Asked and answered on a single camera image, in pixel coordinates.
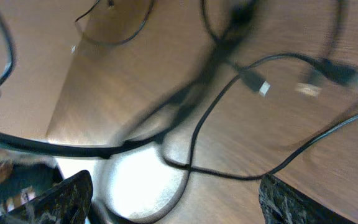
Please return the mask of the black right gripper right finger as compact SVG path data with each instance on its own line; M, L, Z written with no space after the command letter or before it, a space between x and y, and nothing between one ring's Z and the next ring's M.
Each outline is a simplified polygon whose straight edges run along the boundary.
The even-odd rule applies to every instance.
M259 203L266 224L354 224L273 175L262 177Z

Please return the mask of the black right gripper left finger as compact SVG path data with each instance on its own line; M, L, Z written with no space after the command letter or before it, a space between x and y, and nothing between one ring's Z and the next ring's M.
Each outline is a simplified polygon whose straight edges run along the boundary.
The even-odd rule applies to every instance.
M0 224L84 224L91 206L90 173L81 170L44 194L0 216Z

